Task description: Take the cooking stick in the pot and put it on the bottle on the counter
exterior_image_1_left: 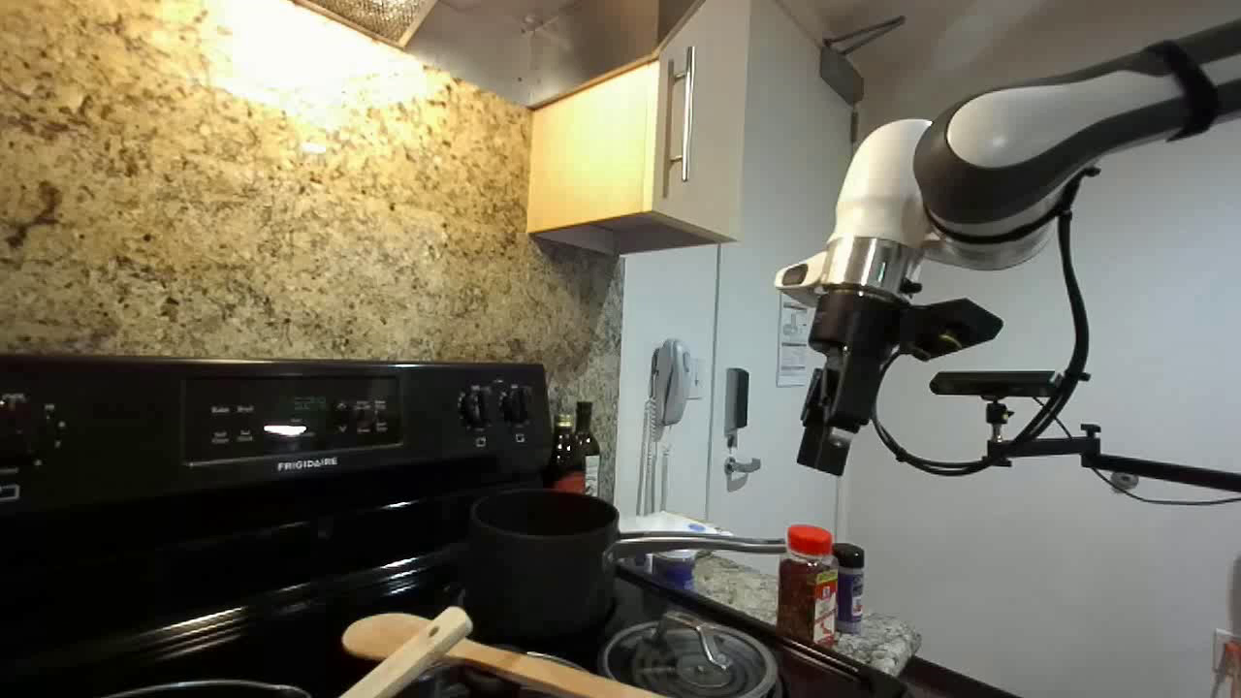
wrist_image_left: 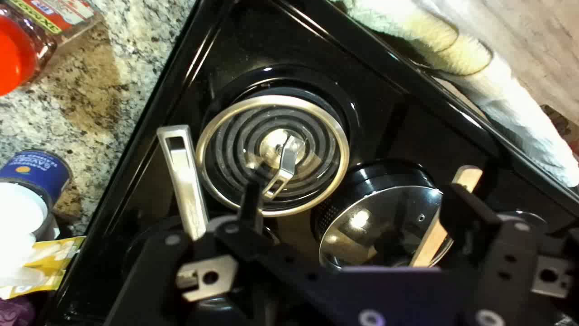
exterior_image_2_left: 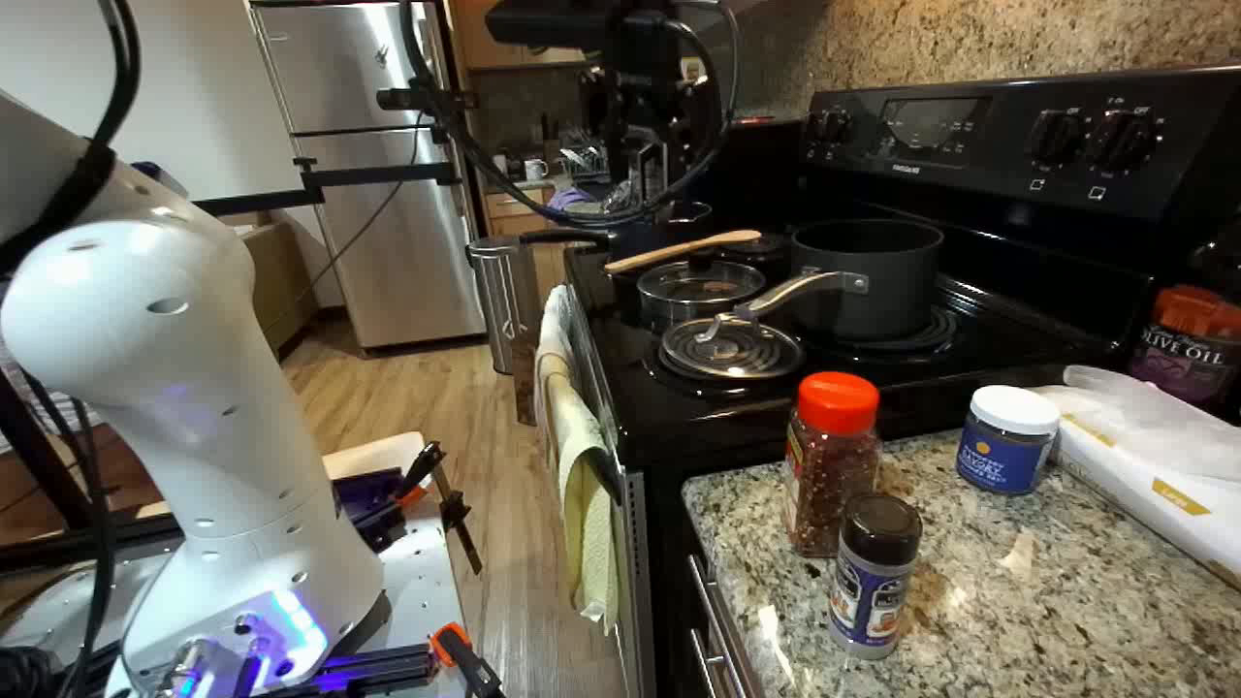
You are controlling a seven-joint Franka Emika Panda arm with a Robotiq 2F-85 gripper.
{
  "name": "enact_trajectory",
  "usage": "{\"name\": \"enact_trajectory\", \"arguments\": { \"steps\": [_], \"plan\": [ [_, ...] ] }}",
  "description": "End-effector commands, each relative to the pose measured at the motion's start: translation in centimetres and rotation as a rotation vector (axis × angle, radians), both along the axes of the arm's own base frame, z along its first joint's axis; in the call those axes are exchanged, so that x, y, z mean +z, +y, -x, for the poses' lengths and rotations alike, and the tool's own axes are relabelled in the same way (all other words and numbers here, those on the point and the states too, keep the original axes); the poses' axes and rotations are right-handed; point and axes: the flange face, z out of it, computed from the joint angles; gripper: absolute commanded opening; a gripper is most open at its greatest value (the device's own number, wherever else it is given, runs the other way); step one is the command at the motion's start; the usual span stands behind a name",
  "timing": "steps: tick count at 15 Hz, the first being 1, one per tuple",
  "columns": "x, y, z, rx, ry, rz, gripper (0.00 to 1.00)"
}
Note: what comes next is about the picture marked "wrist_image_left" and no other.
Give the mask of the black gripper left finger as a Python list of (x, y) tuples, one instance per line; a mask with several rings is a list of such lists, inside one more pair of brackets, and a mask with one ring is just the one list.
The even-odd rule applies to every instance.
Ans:
[(198, 239), (171, 230), (150, 235), (104, 326), (265, 326), (265, 286), (240, 255), (264, 232), (260, 190), (249, 181), (236, 217)]

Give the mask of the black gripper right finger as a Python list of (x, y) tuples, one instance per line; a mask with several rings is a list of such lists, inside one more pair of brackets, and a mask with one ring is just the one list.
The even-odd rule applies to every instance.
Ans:
[(522, 326), (539, 257), (539, 232), (524, 219), (501, 219), (461, 185), (448, 185), (441, 224), (475, 266), (461, 308), (464, 326)]

